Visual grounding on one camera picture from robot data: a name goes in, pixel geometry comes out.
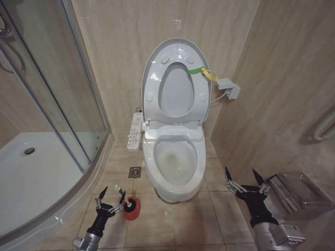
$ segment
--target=tiled floor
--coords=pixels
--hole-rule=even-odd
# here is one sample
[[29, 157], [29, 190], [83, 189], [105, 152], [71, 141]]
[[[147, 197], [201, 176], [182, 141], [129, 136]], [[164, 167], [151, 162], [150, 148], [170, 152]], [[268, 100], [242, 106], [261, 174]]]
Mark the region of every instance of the tiled floor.
[[[85, 205], [60, 230], [32, 250], [73, 250], [72, 240], [83, 237], [93, 223], [94, 198], [109, 186], [104, 202], [116, 204], [118, 184], [141, 201], [135, 221], [121, 214], [110, 218], [99, 247], [105, 251], [256, 251], [233, 194], [227, 191], [224, 171], [210, 140], [206, 140], [206, 173], [200, 192], [187, 202], [161, 201], [143, 166], [142, 151], [127, 152], [127, 141], [115, 141], [100, 183]], [[142, 166], [141, 178], [128, 178], [131, 166]]]

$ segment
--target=green tag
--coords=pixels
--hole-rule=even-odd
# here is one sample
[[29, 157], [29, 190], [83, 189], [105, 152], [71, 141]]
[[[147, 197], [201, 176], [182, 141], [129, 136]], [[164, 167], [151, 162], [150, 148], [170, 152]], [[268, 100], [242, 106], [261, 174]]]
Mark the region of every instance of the green tag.
[[193, 70], [188, 70], [187, 73], [188, 73], [188, 74], [196, 74], [196, 73], [201, 72], [201, 69], [202, 69], [202, 68], [203, 68], [203, 67], [200, 67], [200, 68], [197, 68], [197, 69], [193, 69]]

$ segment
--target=hose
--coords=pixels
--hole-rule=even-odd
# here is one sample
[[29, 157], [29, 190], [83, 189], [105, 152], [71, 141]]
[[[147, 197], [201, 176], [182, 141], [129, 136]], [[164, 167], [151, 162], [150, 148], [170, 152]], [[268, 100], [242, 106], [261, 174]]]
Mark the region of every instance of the hose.
[[216, 98], [216, 99], [214, 99], [214, 100], [211, 100], [210, 103], [212, 103], [212, 102], [214, 102], [214, 101], [216, 101], [216, 100], [218, 100], [218, 99], [220, 99], [220, 98], [225, 97], [226, 94], [227, 94], [227, 92], [224, 92], [224, 94], [223, 94], [222, 96], [220, 96], [220, 97], [218, 97], [218, 98]]
[[325, 127], [335, 118], [335, 109], [331, 111], [313, 130], [312, 138], [316, 141], [324, 141], [335, 135], [335, 124], [329, 128], [326, 132], [321, 132]]

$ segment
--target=white toilet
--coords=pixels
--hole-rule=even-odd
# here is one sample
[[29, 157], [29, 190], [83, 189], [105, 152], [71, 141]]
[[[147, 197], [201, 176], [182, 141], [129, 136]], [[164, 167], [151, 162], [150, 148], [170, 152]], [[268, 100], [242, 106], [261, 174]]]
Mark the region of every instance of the white toilet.
[[202, 125], [211, 84], [207, 61], [191, 41], [173, 38], [151, 54], [142, 79], [143, 151], [148, 176], [166, 202], [185, 201], [200, 189], [206, 167]]

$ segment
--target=floor drain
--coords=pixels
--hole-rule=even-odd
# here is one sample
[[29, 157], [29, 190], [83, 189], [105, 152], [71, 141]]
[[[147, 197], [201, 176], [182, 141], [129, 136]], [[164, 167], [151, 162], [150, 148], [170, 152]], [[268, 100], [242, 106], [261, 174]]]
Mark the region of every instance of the floor drain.
[[30, 155], [30, 154], [32, 154], [34, 151], [35, 151], [35, 148], [33, 148], [33, 147], [29, 147], [29, 148], [25, 149], [25, 150], [23, 151], [23, 153], [24, 153], [25, 155]]
[[140, 166], [132, 166], [129, 169], [128, 178], [140, 178], [141, 177], [141, 167]]

